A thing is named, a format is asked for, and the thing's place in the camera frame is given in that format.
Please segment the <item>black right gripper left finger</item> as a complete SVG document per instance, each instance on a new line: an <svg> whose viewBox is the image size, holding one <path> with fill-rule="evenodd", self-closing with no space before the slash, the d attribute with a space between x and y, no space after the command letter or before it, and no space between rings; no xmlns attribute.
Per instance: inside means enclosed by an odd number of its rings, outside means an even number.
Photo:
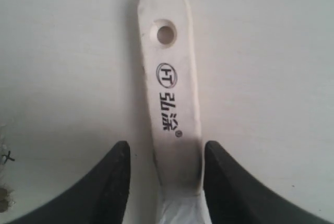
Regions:
<svg viewBox="0 0 334 224"><path fill-rule="evenodd" d="M117 142L65 192L13 223L122 223L130 189L130 146Z"/></svg>

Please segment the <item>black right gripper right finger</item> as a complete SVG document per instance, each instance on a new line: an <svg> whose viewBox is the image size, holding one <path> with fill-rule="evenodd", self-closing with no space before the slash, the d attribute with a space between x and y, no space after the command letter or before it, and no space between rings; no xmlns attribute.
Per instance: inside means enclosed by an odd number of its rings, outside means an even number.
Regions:
<svg viewBox="0 0 334 224"><path fill-rule="evenodd" d="M205 144L205 198L212 223L327 223L267 188L213 140Z"/></svg>

